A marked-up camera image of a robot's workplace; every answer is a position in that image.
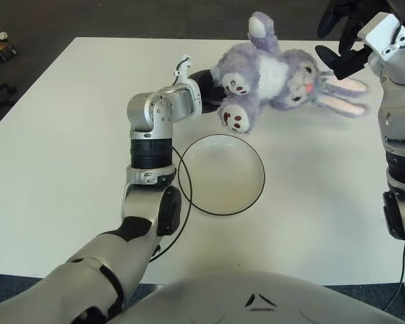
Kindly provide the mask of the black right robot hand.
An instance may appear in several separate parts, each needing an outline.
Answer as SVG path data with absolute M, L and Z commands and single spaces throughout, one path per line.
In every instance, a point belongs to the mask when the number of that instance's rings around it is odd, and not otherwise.
M 347 21 L 342 30 L 337 53 L 323 45 L 317 45 L 315 51 L 339 80 L 360 71 L 367 63 L 372 49 L 364 45 L 361 50 L 356 51 L 352 46 L 358 40 L 359 30 L 379 12 L 396 13 L 393 5 L 385 0 L 331 0 L 328 3 L 317 28 L 319 38 L 325 38 L 342 18 L 346 18 Z

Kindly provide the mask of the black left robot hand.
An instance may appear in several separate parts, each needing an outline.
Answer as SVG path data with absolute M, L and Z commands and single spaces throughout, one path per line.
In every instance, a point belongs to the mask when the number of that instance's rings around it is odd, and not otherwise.
M 210 70 L 201 70 L 189 76 L 194 80 L 200 90 L 202 101 L 202 114 L 212 113 L 220 107 L 224 98 L 226 98 L 225 89 L 222 86 L 215 85 Z

